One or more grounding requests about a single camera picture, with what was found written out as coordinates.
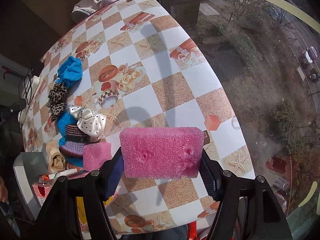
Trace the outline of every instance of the leopard print scrunchie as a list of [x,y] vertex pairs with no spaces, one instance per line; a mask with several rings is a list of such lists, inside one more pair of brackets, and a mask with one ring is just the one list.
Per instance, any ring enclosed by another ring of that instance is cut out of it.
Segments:
[[53,89],[50,90],[47,107],[51,109],[51,121],[54,122],[67,106],[67,102],[62,99],[67,93],[65,83],[55,83]]

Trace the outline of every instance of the beige cloth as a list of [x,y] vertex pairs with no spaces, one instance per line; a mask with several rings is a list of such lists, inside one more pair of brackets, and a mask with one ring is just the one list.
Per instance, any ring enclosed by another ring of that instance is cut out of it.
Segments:
[[58,142],[51,140],[47,143],[45,150],[49,159],[49,170],[51,172],[64,171],[66,169],[66,160],[59,151]]
[[81,106],[70,106],[69,112],[78,120],[77,126],[85,134],[96,140],[103,134],[107,120],[104,114],[95,115],[93,110]]

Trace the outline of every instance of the power strip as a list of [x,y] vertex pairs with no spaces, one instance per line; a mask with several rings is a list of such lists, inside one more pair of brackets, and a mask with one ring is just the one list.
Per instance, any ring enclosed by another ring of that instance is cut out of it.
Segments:
[[30,84],[29,78],[26,77],[26,83],[27,83],[27,85],[26,85],[27,94],[25,93],[25,87],[23,87],[22,95],[23,95],[23,98],[27,101],[27,106],[25,109],[23,109],[18,114],[18,121],[21,124],[24,124],[26,117],[27,117],[27,112],[30,108],[30,105],[28,105],[28,102],[31,104],[32,101],[34,101],[33,97],[34,97],[35,93],[38,92],[40,78],[33,76],[33,78],[31,79],[31,84]]

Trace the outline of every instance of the knitted hat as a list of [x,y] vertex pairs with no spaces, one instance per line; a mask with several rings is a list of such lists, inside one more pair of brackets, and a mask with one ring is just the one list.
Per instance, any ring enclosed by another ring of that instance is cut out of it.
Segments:
[[87,135],[76,124],[66,126],[66,144],[59,147],[65,157],[83,157],[83,147]]
[[83,147],[85,143],[83,142],[71,142],[67,141],[65,145],[59,147],[60,152],[65,157],[83,157]]
[[68,124],[66,126],[66,141],[84,142],[87,135],[82,132],[76,124]]

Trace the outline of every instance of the yellow label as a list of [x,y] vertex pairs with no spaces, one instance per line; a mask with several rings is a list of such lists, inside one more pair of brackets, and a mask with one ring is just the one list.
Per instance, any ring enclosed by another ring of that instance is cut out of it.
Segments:
[[78,216],[83,225],[87,223],[87,217],[85,216],[83,197],[77,197]]
[[[108,198],[107,201],[103,201],[104,207],[106,207],[111,201],[113,200],[113,196]],[[78,216],[83,225],[87,223],[87,217],[85,215],[84,211],[84,203],[83,203],[83,197],[77,197],[77,209],[78,209]]]

